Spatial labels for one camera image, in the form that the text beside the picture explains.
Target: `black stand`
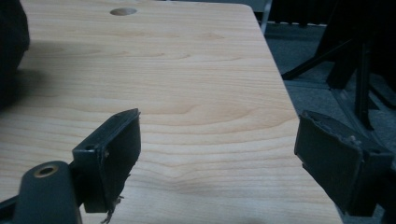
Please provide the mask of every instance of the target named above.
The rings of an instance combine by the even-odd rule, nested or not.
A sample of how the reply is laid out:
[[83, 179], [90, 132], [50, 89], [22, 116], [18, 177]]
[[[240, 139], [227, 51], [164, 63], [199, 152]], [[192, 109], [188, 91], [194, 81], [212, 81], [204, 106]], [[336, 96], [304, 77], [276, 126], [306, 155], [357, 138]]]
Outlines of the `black stand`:
[[[381, 24], [389, 17], [394, 7], [395, 3], [391, 0], [377, 0], [374, 3], [339, 0], [317, 55], [283, 74], [282, 78], [292, 80], [324, 61], [334, 60], [334, 67], [326, 81], [332, 89], [343, 89], [357, 69], [355, 114], [366, 129], [372, 130], [368, 117], [371, 43], [375, 41]], [[329, 39], [332, 45], [323, 50], [323, 40], [329, 42]]]

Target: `light wood tabletop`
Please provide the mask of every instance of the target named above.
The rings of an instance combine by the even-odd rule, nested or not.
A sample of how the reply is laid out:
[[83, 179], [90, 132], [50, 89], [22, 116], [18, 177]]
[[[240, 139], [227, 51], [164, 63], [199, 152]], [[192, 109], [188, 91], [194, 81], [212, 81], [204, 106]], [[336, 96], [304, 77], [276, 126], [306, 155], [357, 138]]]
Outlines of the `light wood tabletop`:
[[[71, 162], [107, 118], [139, 108], [142, 152], [112, 223], [341, 223], [293, 154], [299, 121], [249, 7], [21, 2], [32, 43], [21, 99], [0, 112], [1, 201], [26, 171]], [[134, 13], [110, 14], [123, 7]]]

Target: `chair leg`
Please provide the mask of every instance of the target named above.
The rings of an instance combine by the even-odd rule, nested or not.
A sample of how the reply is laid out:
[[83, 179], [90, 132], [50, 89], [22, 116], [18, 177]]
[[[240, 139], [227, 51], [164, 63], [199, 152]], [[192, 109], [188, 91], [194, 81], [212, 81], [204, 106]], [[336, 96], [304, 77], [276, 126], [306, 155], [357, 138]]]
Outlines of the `chair leg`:
[[264, 10], [262, 11], [262, 34], [265, 34], [268, 18], [270, 16], [271, 5], [273, 0], [264, 0]]
[[369, 88], [370, 88], [370, 44], [361, 46], [356, 79], [355, 114], [368, 130], [373, 130], [369, 120]]

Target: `black plastic part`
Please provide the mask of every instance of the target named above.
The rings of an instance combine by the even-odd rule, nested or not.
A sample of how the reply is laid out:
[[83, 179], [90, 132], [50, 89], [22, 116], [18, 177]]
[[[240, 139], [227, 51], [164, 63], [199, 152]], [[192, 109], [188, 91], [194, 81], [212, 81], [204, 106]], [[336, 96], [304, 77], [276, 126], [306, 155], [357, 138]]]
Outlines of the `black plastic part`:
[[386, 211], [384, 219], [387, 223], [396, 223], [396, 171], [390, 170], [381, 177], [380, 185], [378, 203]]
[[319, 113], [304, 111], [294, 153], [343, 212], [371, 216], [393, 154]]
[[12, 223], [81, 223], [67, 163], [46, 162], [23, 176]]
[[395, 224], [396, 214], [385, 211], [384, 216], [382, 216], [381, 224]]
[[11, 223], [12, 218], [14, 217], [17, 200], [18, 196], [14, 196], [3, 202], [0, 202], [0, 224]]
[[112, 116], [73, 149], [70, 167], [86, 212], [114, 211], [140, 148], [139, 111], [133, 109]]

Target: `hole in table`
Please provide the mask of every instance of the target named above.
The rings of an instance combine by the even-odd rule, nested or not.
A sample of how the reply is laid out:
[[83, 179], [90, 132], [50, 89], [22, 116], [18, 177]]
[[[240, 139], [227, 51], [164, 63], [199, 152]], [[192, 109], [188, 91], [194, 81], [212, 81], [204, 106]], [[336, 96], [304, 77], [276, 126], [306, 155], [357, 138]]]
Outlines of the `hole in table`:
[[132, 7], [120, 7], [120, 8], [111, 10], [110, 14], [114, 15], [114, 16], [128, 16], [128, 15], [134, 14], [136, 12], [137, 12], [137, 10]]

